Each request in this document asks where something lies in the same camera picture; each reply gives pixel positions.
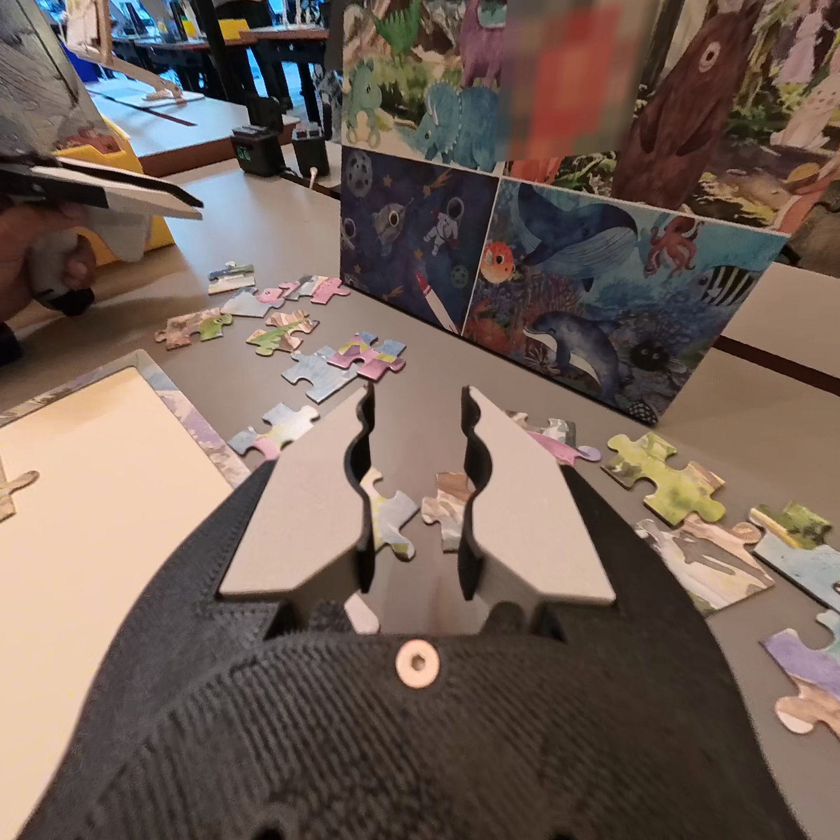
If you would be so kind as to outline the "illustrated puzzle box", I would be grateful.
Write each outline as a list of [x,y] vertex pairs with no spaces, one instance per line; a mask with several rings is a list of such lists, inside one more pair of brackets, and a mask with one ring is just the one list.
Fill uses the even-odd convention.
[[838,277],[838,2],[332,2],[340,275],[656,425]]

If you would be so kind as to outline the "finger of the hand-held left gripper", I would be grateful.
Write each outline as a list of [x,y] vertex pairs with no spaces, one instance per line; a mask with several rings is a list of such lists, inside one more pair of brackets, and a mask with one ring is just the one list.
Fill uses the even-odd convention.
[[68,182],[76,186],[93,186],[105,191],[161,191],[192,196],[195,203],[204,203],[181,187],[134,171],[57,156],[44,163],[32,164],[31,172],[52,182]]
[[203,219],[202,203],[192,196],[161,191],[105,191],[108,209],[115,213]]

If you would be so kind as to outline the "puzzle pieces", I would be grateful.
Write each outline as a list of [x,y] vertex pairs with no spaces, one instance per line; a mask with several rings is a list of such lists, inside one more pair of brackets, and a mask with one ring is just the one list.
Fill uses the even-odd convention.
[[[725,508],[714,494],[723,481],[690,462],[674,469],[676,452],[648,433],[612,437],[613,457],[602,465],[625,488],[655,485],[645,505],[671,530],[644,520],[632,528],[569,465],[587,449],[529,427],[506,413],[561,466],[616,593],[609,606],[546,605],[528,621],[513,604],[493,606],[481,633],[442,638],[363,637],[337,602],[290,604],[278,596],[233,601],[219,586],[248,526],[275,455],[174,551],[137,604],[145,618],[135,629],[156,681],[150,702],[197,704],[192,685],[216,679],[223,703],[262,714],[259,727],[280,725],[280,711],[298,740],[312,739],[314,723],[346,713],[352,729],[367,721],[405,719],[398,727],[427,729],[452,749],[477,751],[548,735],[562,745],[605,742],[629,750],[724,753],[755,751],[749,714],[722,652],[700,616],[759,590],[757,575],[705,561],[715,544],[761,572],[742,551],[757,554],[828,609],[815,619],[832,642],[814,649],[785,628],[762,646],[798,690],[778,699],[775,713],[793,732],[816,723],[838,735],[838,552],[825,542],[830,525],[810,509],[789,504],[774,512],[752,509],[736,528],[718,526]],[[466,474],[440,474],[454,489],[452,532],[459,548],[463,513],[473,486]]]

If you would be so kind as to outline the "black power adapter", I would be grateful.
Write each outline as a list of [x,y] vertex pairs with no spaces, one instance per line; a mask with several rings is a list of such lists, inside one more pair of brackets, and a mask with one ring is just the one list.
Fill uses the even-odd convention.
[[315,181],[330,174],[326,140],[319,125],[295,129],[291,135],[291,144],[302,178]]

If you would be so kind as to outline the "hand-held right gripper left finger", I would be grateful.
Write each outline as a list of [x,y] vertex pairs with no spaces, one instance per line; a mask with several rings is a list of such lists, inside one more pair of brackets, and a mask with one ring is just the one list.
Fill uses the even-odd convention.
[[370,590],[375,541],[361,480],[374,426],[368,384],[281,451],[219,586],[222,598],[344,604]]

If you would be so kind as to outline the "large yellow plastic bin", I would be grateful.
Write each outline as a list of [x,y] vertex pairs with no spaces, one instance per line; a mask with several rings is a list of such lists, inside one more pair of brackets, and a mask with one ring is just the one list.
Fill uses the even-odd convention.
[[[85,143],[71,144],[58,149],[56,155],[67,161],[102,165],[127,174],[145,174],[128,138],[121,134],[116,138],[98,137]],[[99,266],[116,261],[136,261],[149,249],[174,243],[169,228],[159,217],[142,217],[139,228],[117,229],[106,226],[102,234],[95,231],[92,225],[77,227],[77,232],[91,241]]]

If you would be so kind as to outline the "assembled dinosaur puzzle section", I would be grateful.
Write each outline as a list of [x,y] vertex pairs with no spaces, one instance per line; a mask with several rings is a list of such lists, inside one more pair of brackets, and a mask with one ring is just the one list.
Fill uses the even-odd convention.
[[1,460],[1,522],[8,520],[16,513],[14,494],[29,487],[39,478],[37,470],[29,470],[14,478],[7,477],[4,463]]

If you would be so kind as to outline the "black charger with green display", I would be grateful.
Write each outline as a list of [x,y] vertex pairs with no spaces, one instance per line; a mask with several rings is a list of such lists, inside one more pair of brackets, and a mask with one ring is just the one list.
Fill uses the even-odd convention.
[[282,175],[286,162],[277,131],[246,125],[233,130],[232,145],[243,172],[261,177]]

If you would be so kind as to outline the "person's left hand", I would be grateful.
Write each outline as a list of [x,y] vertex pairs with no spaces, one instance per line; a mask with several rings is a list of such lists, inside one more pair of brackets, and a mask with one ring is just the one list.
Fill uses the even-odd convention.
[[[39,239],[88,226],[88,210],[72,203],[21,203],[1,195],[1,322],[6,323],[32,301],[26,261]],[[61,282],[69,289],[90,288],[97,261],[89,241],[80,237],[65,258]]]

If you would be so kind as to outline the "green dinosaur head puzzle piece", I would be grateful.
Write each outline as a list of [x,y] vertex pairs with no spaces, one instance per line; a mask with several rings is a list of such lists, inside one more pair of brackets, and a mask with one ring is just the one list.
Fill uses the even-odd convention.
[[195,311],[168,318],[164,328],[155,333],[154,341],[163,343],[168,351],[189,347],[193,335],[202,342],[220,338],[232,322],[233,316],[220,308]]

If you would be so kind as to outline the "white puzzle frame tray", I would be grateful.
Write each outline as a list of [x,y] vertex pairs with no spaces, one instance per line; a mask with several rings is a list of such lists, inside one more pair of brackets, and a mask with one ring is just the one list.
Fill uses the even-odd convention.
[[59,766],[110,643],[175,548],[249,469],[136,350],[2,413],[1,837]]

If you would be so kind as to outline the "wooden work table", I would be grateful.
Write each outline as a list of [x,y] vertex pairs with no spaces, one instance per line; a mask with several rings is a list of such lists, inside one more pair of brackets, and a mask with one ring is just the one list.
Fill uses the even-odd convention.
[[[309,68],[323,66],[328,37],[329,32],[321,27],[267,27],[242,31],[224,43],[228,60],[233,56],[246,57],[246,50],[250,49],[267,63],[266,89],[271,97],[280,98],[287,92],[282,86],[283,65],[296,65],[308,119],[320,122],[319,99]],[[244,105],[247,95],[256,92],[253,80],[234,80],[233,93],[226,92],[205,38],[170,44],[160,38],[115,37],[113,47],[118,57],[136,58],[142,67],[173,69],[188,91],[196,91],[202,77],[203,92],[213,99]]]

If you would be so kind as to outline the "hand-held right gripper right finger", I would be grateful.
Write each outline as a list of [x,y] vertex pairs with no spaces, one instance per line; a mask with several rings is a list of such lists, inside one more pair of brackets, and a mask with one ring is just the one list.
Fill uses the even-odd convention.
[[465,601],[610,606],[616,593],[558,461],[473,385],[460,396],[472,485],[458,546]]

